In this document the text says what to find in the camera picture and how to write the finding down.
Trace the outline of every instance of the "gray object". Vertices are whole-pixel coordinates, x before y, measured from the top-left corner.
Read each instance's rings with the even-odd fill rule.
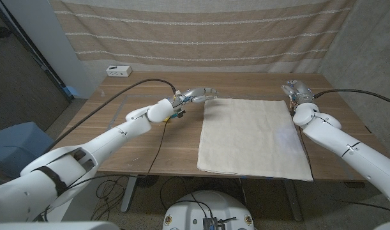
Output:
[[[51,143],[53,139],[34,122],[0,130],[0,173],[18,178],[21,170],[40,157]]]

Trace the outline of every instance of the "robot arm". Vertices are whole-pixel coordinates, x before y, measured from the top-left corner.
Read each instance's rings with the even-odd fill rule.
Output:
[[[55,208],[76,196],[106,159],[126,142],[151,129],[170,116],[181,117],[183,105],[216,98],[215,89],[197,88],[176,92],[173,98],[160,100],[130,112],[126,122],[106,131],[93,140],[54,149],[27,165],[20,177],[0,185],[0,222],[34,220],[46,207]]]
[[[313,142],[341,157],[390,201],[390,159],[341,130],[341,124],[314,104],[313,93],[301,81],[282,86],[297,104],[293,122]]]

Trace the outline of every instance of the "table top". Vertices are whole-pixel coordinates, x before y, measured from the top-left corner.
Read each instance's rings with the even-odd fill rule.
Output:
[[[125,78],[107,77],[71,120],[64,132],[120,90],[150,78],[169,81],[181,91],[205,86],[217,89],[219,97],[222,98],[284,100],[287,105],[290,104],[289,98],[280,86],[289,80],[303,81],[314,93],[333,88],[322,75],[314,73],[132,72],[129,77]],[[156,104],[157,101],[170,96],[173,96],[170,86],[162,82],[145,82],[136,86],[114,99],[81,124],[57,144],[56,148],[90,141],[111,127],[125,122],[125,116],[129,112]],[[334,116],[342,124],[344,132],[390,158],[383,145],[368,131],[338,93],[325,94],[316,99],[316,103],[321,112]],[[197,169],[204,104],[190,103],[185,105],[184,109],[186,114],[182,118],[172,119],[167,124],[161,150],[149,174],[239,177]],[[152,123],[152,129],[149,132],[127,142],[103,163],[99,171],[125,174],[148,173],[160,146],[164,125],[164,123]],[[334,153],[315,144],[305,135],[303,135],[303,140],[315,180],[364,180]]]

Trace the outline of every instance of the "beige curtain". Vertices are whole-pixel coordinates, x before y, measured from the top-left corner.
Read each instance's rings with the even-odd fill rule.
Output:
[[[92,72],[316,72],[354,2],[50,1]]]

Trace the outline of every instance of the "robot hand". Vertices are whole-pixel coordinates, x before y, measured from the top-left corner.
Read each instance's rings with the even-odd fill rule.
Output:
[[[176,116],[181,118],[185,111],[183,110],[183,105],[189,102],[200,103],[205,102],[207,100],[217,98],[217,90],[212,88],[195,88],[189,89],[188,91],[181,93],[177,91],[173,98],[169,98],[168,100],[171,102],[174,111],[176,112]]]
[[[287,84],[289,86],[282,85],[281,88],[291,100],[295,101],[299,105],[314,102],[314,94],[302,81],[289,80]]]

